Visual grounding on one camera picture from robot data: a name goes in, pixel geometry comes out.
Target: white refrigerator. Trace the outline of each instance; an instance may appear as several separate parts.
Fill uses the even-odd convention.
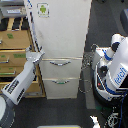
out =
[[[47,99],[77,98],[91,0],[24,0]]]

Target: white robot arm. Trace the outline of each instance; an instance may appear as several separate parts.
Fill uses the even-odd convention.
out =
[[[31,85],[35,77],[36,65],[40,63],[44,55],[40,52],[30,52],[30,47],[26,49],[27,62],[24,70],[3,89],[3,97],[0,97],[0,127],[9,128],[14,120],[13,106],[18,105],[25,91]]]

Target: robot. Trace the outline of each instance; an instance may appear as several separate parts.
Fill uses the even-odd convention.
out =
[[[3,96],[0,96],[0,127],[9,128],[14,122],[14,105],[18,105],[25,91],[29,88],[35,77],[36,65],[40,63],[45,54],[43,49],[40,52],[30,52],[31,47],[26,49],[27,61],[24,70],[2,89]]]
[[[128,34],[128,9],[121,12],[120,20]],[[128,92],[128,37],[114,34],[111,46],[96,48],[92,69],[94,70],[93,91],[105,105],[119,104]]]

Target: blue logo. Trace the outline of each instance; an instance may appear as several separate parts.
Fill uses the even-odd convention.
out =
[[[125,74],[126,74],[126,70],[124,68],[120,68],[120,72],[117,74],[117,77],[114,78],[115,82],[119,85],[122,81],[122,79],[124,78]]]

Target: drawer handle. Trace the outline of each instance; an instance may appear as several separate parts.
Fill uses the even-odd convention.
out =
[[[71,63],[71,61],[66,61],[66,62],[63,62],[63,63],[57,63],[57,62],[55,62],[55,61],[51,61],[50,62],[51,64],[54,64],[54,65],[57,65],[57,66],[64,66],[64,65],[66,65],[66,64],[69,64],[69,63]]]
[[[16,71],[14,72],[2,72],[0,73],[0,75],[15,75],[16,74]]]
[[[0,64],[8,63],[8,62],[9,62],[9,59],[7,59],[7,61],[0,61]]]
[[[69,80],[53,80],[52,82],[56,84],[66,84],[69,82]]]
[[[0,39],[0,44],[2,44],[2,40]]]

